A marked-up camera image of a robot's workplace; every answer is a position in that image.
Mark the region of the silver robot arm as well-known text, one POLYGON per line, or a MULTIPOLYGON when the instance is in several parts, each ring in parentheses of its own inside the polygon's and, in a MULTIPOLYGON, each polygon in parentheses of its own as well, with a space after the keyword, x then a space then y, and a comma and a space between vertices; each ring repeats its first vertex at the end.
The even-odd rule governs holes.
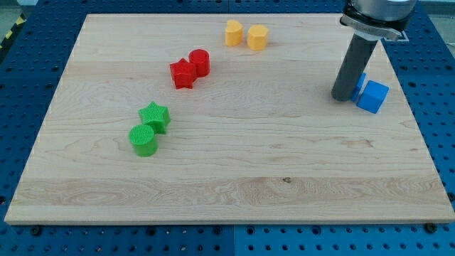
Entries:
POLYGON ((333 99, 351 98, 365 66, 381 39, 397 41, 408 26, 416 0, 347 0, 340 24, 353 36, 331 90, 333 99))

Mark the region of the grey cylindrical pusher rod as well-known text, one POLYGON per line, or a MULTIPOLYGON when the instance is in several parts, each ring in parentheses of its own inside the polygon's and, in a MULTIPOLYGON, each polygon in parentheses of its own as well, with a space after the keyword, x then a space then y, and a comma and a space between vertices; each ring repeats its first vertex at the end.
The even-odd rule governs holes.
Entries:
POLYGON ((346 102, 351 98, 376 44, 377 41, 367 41, 353 34, 331 90, 333 99, 346 102))

